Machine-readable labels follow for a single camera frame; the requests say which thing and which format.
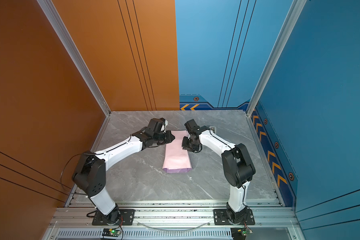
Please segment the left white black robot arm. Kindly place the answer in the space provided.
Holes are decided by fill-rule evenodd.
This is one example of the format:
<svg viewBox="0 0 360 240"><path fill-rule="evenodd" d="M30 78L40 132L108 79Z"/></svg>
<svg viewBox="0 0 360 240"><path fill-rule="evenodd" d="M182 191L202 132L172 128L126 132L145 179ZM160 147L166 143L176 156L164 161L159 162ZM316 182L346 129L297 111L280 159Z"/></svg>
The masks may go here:
<svg viewBox="0 0 360 240"><path fill-rule="evenodd" d="M85 192L95 205L96 212L108 224L118 225L121 221L119 206L106 190L107 171L116 163L147 148L171 143L175 136L167 130L168 121L153 118L148 126L131 134L126 140L97 152L86 151L72 175L72 181Z"/></svg>

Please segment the green circuit board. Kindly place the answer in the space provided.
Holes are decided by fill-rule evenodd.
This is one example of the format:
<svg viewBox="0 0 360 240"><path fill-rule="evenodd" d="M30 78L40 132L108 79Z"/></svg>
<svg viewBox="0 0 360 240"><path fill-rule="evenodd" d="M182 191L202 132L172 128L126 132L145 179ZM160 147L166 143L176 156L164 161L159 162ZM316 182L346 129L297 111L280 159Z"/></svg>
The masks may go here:
<svg viewBox="0 0 360 240"><path fill-rule="evenodd" d="M233 240L245 240L247 237L247 230L231 228L231 235Z"/></svg>
<svg viewBox="0 0 360 240"><path fill-rule="evenodd" d="M103 229L102 238L103 239L121 239L122 231L121 231L121 229Z"/></svg>

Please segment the left green circuit board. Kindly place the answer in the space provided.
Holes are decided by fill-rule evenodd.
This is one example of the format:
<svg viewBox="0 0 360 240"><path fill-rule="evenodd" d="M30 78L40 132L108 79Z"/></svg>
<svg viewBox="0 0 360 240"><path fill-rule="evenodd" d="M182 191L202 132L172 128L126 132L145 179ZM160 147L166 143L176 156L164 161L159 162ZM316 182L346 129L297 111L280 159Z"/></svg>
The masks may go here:
<svg viewBox="0 0 360 240"><path fill-rule="evenodd" d="M121 231L121 229L103 229L102 238L103 239L121 239L122 231Z"/></svg>

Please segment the left aluminium corner post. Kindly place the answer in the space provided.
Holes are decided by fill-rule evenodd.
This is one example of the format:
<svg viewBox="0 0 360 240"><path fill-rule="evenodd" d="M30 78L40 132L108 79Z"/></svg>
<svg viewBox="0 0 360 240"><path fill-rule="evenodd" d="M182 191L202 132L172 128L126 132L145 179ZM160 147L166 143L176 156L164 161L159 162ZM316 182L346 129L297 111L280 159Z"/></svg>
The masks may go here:
<svg viewBox="0 0 360 240"><path fill-rule="evenodd" d="M71 60L81 74L89 90L100 106L106 117L111 115L111 109L105 100L100 88L98 87L91 71L85 63L79 49L77 48L73 38L71 37L67 27L60 17L54 3L50 0L37 0L39 6L47 17L49 23L53 27L55 33L69 54Z"/></svg>

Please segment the right green circuit board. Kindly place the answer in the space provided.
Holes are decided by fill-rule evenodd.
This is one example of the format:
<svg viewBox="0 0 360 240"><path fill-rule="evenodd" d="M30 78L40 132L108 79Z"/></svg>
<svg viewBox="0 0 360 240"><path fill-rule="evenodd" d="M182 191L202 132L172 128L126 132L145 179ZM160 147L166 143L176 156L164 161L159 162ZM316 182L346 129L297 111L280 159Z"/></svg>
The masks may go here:
<svg viewBox="0 0 360 240"><path fill-rule="evenodd" d="M247 230L231 228L231 235L233 240L245 240L247 237Z"/></svg>

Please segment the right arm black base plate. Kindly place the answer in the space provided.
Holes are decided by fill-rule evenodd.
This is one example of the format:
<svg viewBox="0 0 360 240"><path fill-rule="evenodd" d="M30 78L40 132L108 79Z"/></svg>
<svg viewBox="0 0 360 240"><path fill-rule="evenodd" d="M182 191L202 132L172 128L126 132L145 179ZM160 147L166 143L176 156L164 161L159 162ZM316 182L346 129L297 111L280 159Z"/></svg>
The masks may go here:
<svg viewBox="0 0 360 240"><path fill-rule="evenodd" d="M214 223L217 226L223 225L247 225L254 226L256 224L253 211L251 209L243 209L235 213L230 209L214 209Z"/></svg>

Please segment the white tape dispenser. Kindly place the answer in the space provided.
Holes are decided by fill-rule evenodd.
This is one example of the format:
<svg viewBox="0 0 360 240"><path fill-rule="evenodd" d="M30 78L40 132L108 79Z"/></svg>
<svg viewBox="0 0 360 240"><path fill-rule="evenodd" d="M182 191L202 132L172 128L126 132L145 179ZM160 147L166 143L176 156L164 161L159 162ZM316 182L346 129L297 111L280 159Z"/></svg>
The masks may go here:
<svg viewBox="0 0 360 240"><path fill-rule="evenodd" d="M215 126L210 126L210 129L211 129L214 133L217 132L217 128L216 128Z"/></svg>

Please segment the right aluminium corner post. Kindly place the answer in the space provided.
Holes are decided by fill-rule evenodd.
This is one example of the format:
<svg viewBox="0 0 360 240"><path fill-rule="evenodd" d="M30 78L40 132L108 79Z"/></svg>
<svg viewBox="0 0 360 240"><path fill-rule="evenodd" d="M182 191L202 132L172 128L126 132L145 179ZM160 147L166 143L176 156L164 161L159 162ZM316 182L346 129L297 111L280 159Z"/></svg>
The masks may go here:
<svg viewBox="0 0 360 240"><path fill-rule="evenodd" d="M256 88L253 92L246 113L248 117L252 116L256 105L258 104L260 97L274 71L275 66L288 42L290 35L306 5L307 0L294 0L288 11L288 14L283 22L281 30L269 55L267 63L263 69L263 72L259 78Z"/></svg>

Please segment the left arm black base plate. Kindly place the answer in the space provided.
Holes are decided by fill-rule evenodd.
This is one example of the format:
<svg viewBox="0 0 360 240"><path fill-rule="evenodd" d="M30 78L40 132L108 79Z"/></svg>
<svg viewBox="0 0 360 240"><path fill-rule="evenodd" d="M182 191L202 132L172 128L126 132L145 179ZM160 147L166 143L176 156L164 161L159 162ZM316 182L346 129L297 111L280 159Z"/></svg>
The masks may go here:
<svg viewBox="0 0 360 240"><path fill-rule="evenodd" d="M96 210L93 217L93 226L131 226L135 217L134 209L113 210L110 214L104 215Z"/></svg>

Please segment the purple wrapping paper sheet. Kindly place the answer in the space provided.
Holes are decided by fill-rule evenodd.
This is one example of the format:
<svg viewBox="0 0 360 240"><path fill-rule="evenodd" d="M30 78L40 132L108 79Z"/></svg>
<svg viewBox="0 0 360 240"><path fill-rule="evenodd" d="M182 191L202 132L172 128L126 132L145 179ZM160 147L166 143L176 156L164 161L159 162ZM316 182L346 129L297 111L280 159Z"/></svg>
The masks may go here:
<svg viewBox="0 0 360 240"><path fill-rule="evenodd" d="M187 131L172 131L175 139L166 144L163 170L166 173L187 173L192 169L189 153L182 147L183 137L188 137Z"/></svg>

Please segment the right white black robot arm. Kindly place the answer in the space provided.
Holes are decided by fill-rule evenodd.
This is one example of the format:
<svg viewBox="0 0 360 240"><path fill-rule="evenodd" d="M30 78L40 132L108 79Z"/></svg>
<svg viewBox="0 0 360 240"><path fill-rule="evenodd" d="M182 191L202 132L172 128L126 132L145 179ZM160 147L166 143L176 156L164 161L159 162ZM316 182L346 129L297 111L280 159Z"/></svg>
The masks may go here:
<svg viewBox="0 0 360 240"><path fill-rule="evenodd" d="M203 147L207 147L222 159L224 176L231 185L226 210L230 224L253 226L255 219L247 205L247 195L256 168L247 147L224 140L211 128L197 125L195 120L187 121L185 128L189 136L183 137L184 150L196 154L201 152Z"/></svg>

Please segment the aluminium front rail frame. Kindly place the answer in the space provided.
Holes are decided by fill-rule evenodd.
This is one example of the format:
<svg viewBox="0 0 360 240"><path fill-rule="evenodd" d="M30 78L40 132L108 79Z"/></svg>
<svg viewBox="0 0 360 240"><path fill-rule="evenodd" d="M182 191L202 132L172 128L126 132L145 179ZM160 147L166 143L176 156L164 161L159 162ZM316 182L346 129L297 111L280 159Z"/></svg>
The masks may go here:
<svg viewBox="0 0 360 240"><path fill-rule="evenodd" d="M214 223L214 209L226 209L224 200L132 201L119 203L134 209L131 226L93 226L95 209L74 204L58 208L44 234L45 240L232 240L231 228L246 229L246 240L302 240L294 211L278 201L248 201L254 226ZM121 229L121 239L103 239L103 229Z"/></svg>

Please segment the aluminium corner post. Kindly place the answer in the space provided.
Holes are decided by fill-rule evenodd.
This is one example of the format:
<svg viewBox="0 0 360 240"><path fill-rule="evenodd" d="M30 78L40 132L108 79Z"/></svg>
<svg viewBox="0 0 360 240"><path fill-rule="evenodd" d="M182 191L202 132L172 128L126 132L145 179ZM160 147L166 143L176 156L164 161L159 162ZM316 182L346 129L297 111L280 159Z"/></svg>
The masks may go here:
<svg viewBox="0 0 360 240"><path fill-rule="evenodd" d="M306 5L307 0L294 0L288 11L288 14L283 22L281 30L269 55L267 63L263 69L263 72L259 78L256 88L253 92L246 113L248 117L252 116L256 105L258 104L260 97L274 71L275 66L288 42L290 35Z"/></svg>
<svg viewBox="0 0 360 240"><path fill-rule="evenodd" d="M106 117L111 115L111 109L105 100L100 88L98 87L91 71L85 63L79 49L77 48L73 38L71 37L67 27L60 17L54 3L50 0L37 0L39 6L47 17L49 23L53 27L55 33L69 54L71 60L81 74L89 90L100 106Z"/></svg>

